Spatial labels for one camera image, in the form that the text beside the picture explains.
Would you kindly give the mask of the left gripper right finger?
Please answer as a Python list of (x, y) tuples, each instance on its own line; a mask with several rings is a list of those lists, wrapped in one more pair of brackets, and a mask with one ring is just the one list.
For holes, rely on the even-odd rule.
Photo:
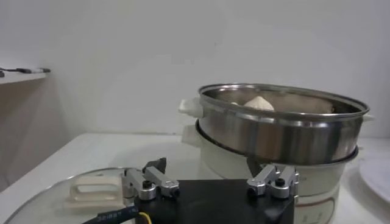
[(246, 159), (252, 175), (247, 180), (247, 194), (250, 198), (271, 194), (277, 199), (297, 198), (299, 173), (294, 166), (262, 164), (254, 158)]

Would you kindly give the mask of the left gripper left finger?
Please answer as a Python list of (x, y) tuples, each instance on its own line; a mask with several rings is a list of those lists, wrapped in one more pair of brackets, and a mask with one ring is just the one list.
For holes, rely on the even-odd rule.
[(167, 160), (159, 158), (149, 161), (140, 170), (126, 168), (123, 171), (123, 197), (138, 197), (141, 201), (151, 201), (158, 195), (168, 198), (180, 196), (180, 185), (177, 180), (165, 175)]

